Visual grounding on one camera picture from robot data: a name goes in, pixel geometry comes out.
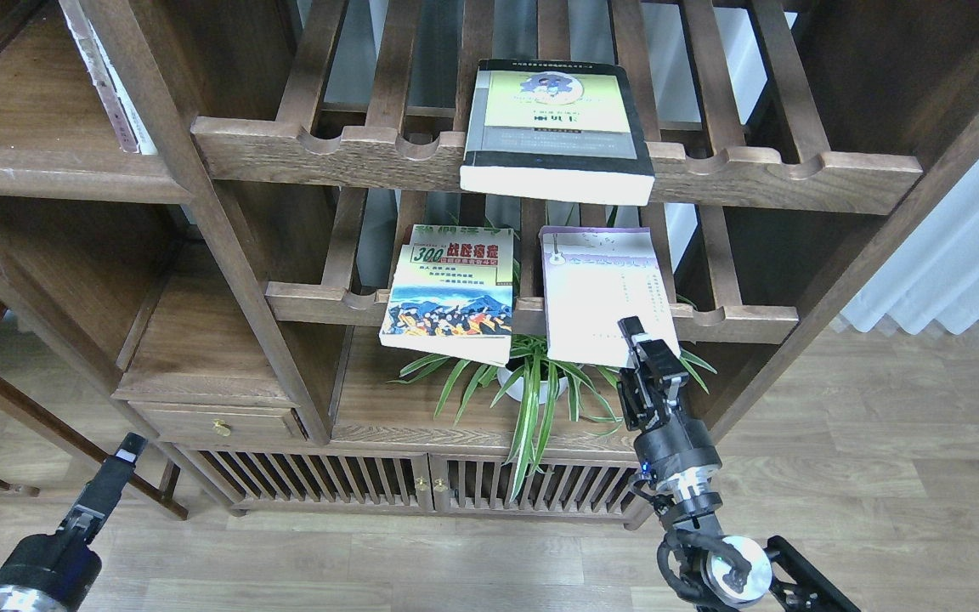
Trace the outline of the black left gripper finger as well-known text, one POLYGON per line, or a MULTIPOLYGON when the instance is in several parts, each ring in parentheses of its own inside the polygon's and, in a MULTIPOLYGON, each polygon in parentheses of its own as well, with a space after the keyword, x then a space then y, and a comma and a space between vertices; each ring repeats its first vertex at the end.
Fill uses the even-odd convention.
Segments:
POLYGON ((128 433, 114 456, 106 457, 71 507, 71 533, 94 538, 119 504, 123 489, 133 476, 147 438, 128 433))

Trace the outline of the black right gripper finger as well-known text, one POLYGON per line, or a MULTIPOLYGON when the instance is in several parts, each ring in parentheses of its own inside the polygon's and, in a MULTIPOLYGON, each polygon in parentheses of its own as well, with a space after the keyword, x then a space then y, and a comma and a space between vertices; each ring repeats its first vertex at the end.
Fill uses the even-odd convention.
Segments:
POLYGON ((681 361, 669 348, 663 338, 652 337, 642 328, 640 318, 625 317, 619 320, 618 326, 628 345, 628 360, 625 367, 636 369, 648 368, 649 371, 680 371, 681 361))

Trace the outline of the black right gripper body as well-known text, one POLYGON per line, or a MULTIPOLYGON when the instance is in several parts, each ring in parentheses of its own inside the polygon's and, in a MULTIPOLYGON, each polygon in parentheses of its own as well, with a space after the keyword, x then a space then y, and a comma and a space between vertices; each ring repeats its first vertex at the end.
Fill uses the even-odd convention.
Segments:
POLYGON ((707 427, 685 405, 687 368, 671 354, 650 358, 635 353, 620 375, 625 425, 638 432, 634 450, 642 480, 657 495, 710 492, 711 478, 722 461, 707 427))

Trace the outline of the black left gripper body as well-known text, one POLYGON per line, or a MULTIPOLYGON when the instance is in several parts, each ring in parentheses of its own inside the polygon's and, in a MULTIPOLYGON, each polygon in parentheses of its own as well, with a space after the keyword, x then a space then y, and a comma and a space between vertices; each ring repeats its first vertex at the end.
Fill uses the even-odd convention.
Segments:
POLYGON ((28 535, 0 569, 0 611, 76 611, 102 569, 89 543, 104 515, 67 513, 52 535, 28 535))

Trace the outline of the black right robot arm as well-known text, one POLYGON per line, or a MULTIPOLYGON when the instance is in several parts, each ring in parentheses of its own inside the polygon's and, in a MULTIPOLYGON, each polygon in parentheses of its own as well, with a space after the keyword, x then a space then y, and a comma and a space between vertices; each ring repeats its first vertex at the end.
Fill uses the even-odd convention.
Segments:
POLYGON ((634 495, 664 527, 656 560, 676 595, 699 611, 737 611, 774 596, 785 611, 853 611, 854 603, 784 538, 726 535, 711 478, 722 467, 705 423, 688 409, 687 368, 640 319, 619 322, 630 352, 620 372, 623 418, 637 433, 634 495))

